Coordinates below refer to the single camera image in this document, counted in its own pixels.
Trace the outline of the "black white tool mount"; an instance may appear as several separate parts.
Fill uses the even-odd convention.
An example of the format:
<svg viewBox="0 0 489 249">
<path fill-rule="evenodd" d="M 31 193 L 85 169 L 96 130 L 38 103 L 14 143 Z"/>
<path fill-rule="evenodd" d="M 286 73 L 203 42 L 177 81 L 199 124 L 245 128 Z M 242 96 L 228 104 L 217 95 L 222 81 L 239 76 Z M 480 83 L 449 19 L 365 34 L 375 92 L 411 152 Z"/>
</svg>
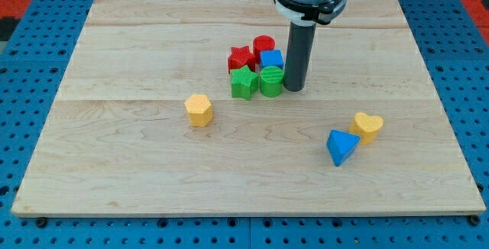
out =
<svg viewBox="0 0 489 249">
<path fill-rule="evenodd" d="M 276 10 L 299 26 L 327 25 L 344 10 L 347 0 L 331 0 L 318 5 L 294 0 L 274 0 Z"/>
</svg>

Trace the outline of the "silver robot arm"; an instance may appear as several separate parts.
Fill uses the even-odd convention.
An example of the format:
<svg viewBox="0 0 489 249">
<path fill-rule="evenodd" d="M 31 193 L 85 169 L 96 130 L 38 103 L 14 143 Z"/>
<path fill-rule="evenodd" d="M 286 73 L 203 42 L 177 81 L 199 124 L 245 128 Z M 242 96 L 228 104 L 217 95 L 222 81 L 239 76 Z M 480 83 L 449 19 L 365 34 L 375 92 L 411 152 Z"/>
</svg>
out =
<svg viewBox="0 0 489 249">
<path fill-rule="evenodd" d="M 274 0 L 274 4 L 290 21 L 283 86 L 298 92 L 306 83 L 316 26 L 330 24 L 342 13 L 347 0 Z"/>
</svg>

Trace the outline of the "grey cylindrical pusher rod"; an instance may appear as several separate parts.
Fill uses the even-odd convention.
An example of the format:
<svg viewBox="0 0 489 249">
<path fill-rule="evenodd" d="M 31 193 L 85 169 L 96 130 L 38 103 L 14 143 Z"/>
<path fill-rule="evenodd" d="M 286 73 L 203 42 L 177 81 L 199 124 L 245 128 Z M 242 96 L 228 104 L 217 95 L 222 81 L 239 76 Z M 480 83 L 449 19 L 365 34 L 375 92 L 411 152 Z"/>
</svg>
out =
<svg viewBox="0 0 489 249">
<path fill-rule="evenodd" d="M 303 27 L 290 23 L 283 85 L 291 92 L 305 86 L 315 32 L 315 24 Z"/>
</svg>

